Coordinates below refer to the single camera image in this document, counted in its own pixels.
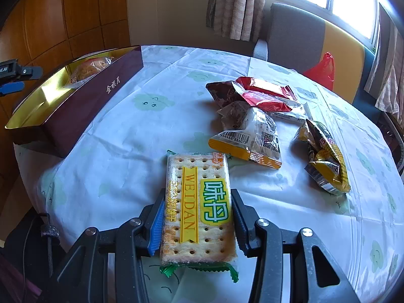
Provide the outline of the red white Angel cake packet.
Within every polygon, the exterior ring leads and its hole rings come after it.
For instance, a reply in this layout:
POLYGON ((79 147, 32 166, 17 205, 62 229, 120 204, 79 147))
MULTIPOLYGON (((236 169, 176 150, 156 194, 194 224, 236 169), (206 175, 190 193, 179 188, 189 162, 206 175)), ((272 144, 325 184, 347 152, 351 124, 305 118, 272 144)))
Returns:
POLYGON ((251 106, 264 112, 291 112, 301 107, 301 103, 252 90, 244 91, 241 97, 251 106))

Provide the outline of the white label snack packet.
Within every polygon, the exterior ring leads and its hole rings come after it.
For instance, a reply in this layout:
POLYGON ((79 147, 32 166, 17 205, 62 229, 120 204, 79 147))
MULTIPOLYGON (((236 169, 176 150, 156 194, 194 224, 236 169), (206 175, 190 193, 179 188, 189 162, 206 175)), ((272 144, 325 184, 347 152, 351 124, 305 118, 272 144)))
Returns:
POLYGON ((290 106, 292 108, 289 112, 271 112, 273 118, 278 118, 297 124, 303 124, 307 119, 313 120, 312 113, 307 103, 296 103, 290 106))

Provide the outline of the pastry bag orange edge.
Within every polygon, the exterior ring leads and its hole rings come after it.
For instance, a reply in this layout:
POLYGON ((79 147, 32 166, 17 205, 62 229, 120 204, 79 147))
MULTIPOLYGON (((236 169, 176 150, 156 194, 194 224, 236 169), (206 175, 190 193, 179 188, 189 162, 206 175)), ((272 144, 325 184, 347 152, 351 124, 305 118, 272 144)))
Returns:
POLYGON ((210 148, 261 166, 281 168, 277 127, 268 114, 241 101, 230 103, 218 114, 223 131, 209 139, 210 148))

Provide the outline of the left beige patterned curtain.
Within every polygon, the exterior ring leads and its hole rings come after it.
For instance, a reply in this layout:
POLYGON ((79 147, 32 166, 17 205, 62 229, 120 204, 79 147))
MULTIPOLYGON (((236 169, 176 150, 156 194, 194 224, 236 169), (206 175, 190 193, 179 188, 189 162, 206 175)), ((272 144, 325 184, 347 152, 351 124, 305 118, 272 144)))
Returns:
POLYGON ((265 0, 208 0, 206 26, 224 38, 255 42, 264 17, 265 0))

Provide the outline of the beige patterned curtain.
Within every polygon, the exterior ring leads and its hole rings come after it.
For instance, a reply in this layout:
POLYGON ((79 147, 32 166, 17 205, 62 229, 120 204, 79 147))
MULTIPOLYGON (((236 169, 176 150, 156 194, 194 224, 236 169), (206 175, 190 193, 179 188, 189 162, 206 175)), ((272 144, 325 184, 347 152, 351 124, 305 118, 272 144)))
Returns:
POLYGON ((208 0, 206 26, 224 38, 255 42, 264 17, 265 0, 208 0))
POLYGON ((375 60, 364 90, 376 99, 377 109, 403 122, 403 36, 382 6, 375 60))

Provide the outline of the dark maroon snack packet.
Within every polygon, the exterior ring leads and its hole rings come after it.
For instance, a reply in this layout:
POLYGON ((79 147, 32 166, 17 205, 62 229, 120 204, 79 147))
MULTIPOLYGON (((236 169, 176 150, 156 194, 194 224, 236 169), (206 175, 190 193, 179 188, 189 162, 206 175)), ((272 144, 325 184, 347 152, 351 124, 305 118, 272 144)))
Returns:
POLYGON ((243 101, 241 94, 237 89, 241 89, 236 81, 218 81, 206 84, 206 89, 217 102, 220 108, 236 102, 243 101))

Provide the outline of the right beige patterned curtain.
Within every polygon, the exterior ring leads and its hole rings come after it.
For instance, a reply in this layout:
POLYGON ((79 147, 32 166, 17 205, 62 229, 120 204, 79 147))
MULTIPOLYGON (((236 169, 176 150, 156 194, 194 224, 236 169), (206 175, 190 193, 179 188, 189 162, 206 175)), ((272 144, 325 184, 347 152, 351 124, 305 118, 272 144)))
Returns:
POLYGON ((364 90, 376 99, 377 109, 403 122, 403 36, 382 6, 375 60, 364 90))

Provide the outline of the bread bun clear red bag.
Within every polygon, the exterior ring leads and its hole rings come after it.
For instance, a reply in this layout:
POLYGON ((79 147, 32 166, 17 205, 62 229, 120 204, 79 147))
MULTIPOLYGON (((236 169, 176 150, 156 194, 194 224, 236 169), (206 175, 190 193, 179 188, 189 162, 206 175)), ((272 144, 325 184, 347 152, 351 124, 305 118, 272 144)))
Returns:
POLYGON ((114 61, 114 58, 100 57, 91 58, 82 62, 69 77, 65 84, 65 88, 78 89, 87 81, 90 81, 96 74, 107 68, 114 61))

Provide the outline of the maroon gold tin box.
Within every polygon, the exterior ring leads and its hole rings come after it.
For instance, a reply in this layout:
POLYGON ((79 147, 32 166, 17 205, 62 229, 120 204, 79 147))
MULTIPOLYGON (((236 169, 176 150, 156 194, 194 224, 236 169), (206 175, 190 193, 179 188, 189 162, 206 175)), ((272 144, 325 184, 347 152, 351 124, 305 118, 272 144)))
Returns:
POLYGON ((104 105, 143 68, 140 46, 116 48, 74 60, 28 94, 5 126, 12 142, 66 157, 104 105), (78 89, 65 88, 72 72, 91 58, 114 61, 78 89))

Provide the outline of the red gold cake packet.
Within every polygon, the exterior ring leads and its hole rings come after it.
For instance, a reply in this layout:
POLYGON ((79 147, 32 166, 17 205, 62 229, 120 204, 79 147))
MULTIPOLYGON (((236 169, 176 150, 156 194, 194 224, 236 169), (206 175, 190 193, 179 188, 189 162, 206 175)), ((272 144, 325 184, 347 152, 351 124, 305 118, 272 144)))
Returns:
POLYGON ((245 90, 252 90, 288 100, 298 101, 290 86, 280 86, 254 77, 238 77, 236 82, 245 90))

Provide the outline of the green yellow cracker pack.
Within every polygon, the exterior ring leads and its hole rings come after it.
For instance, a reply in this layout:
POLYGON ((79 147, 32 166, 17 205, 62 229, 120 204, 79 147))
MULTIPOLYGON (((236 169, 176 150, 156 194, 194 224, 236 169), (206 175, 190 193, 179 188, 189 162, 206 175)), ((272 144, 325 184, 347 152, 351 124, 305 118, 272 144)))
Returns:
POLYGON ((229 272, 239 280, 232 194, 223 153, 167 154, 160 271, 229 272))

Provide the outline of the yellow black snack bag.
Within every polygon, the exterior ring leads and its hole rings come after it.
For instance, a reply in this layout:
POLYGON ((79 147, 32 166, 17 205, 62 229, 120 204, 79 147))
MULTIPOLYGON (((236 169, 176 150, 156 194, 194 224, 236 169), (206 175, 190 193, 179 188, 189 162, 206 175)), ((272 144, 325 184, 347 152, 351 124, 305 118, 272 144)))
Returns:
POLYGON ((308 144, 305 170, 322 189, 334 196, 350 192, 343 154, 322 122, 306 119, 295 138, 308 144))

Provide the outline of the red plastic bag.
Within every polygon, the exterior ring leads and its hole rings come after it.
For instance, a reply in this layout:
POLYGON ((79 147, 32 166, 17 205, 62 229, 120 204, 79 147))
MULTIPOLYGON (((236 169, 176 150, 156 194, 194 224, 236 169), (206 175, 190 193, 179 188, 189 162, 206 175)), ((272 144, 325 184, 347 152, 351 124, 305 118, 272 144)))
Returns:
POLYGON ((303 75, 322 87, 332 91, 334 89, 335 63, 331 53, 326 52, 322 60, 314 67, 306 70, 303 75))

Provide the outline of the wooden panel wardrobe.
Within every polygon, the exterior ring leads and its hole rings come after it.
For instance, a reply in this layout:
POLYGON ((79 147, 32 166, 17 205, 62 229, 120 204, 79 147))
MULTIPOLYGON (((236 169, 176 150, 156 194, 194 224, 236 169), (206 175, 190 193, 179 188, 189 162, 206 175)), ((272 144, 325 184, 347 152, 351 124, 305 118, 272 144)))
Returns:
POLYGON ((74 58, 130 46, 127 0, 20 0, 1 30, 1 60, 47 74, 74 58))

